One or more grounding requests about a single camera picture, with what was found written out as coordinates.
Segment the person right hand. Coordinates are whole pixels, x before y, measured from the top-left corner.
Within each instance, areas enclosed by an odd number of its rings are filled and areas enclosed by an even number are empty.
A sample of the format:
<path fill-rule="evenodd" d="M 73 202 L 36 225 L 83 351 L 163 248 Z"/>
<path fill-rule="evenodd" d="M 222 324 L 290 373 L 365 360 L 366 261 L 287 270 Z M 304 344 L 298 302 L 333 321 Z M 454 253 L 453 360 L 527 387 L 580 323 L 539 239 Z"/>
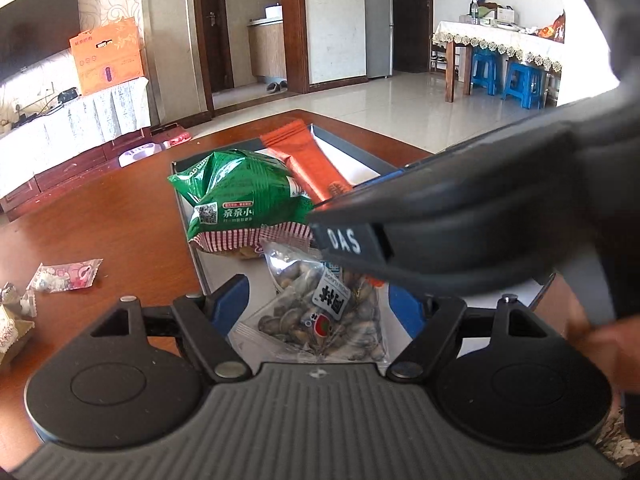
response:
<path fill-rule="evenodd" d="M 592 326 L 585 309 L 561 274 L 555 274 L 535 309 L 545 323 L 565 337 L 621 392 L 639 393 L 640 322 L 638 315 Z"/>

